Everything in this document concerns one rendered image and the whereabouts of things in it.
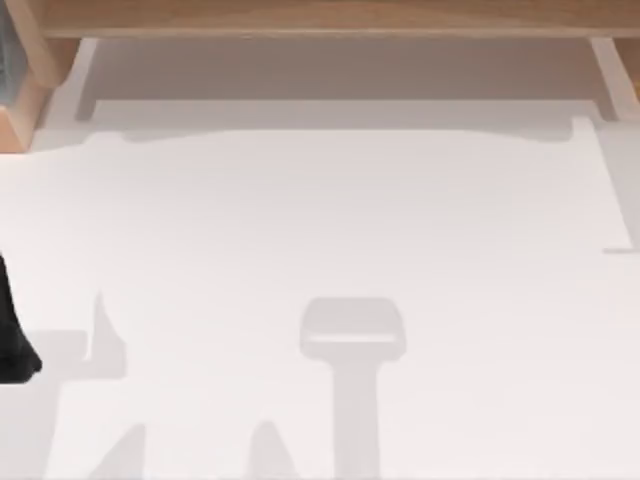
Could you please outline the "wooden cupboard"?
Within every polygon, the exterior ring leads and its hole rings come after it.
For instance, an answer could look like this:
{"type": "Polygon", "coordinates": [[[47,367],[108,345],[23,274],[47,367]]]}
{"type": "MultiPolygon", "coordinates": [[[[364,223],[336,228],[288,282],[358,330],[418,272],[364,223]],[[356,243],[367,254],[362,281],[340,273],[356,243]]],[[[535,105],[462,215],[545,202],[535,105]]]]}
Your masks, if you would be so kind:
{"type": "Polygon", "coordinates": [[[78,117],[98,100],[420,98],[523,66],[571,98],[613,43],[640,100],[640,0],[45,0],[49,40],[92,41],[78,117]]]}

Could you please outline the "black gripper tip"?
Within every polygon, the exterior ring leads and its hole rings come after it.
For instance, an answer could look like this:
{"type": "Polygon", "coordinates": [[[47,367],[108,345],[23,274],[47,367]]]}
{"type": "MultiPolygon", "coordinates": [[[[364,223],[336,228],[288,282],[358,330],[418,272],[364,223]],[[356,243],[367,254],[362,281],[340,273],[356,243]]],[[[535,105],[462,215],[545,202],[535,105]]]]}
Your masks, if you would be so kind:
{"type": "Polygon", "coordinates": [[[43,362],[18,320],[4,257],[0,254],[0,385],[24,384],[43,362]]]}

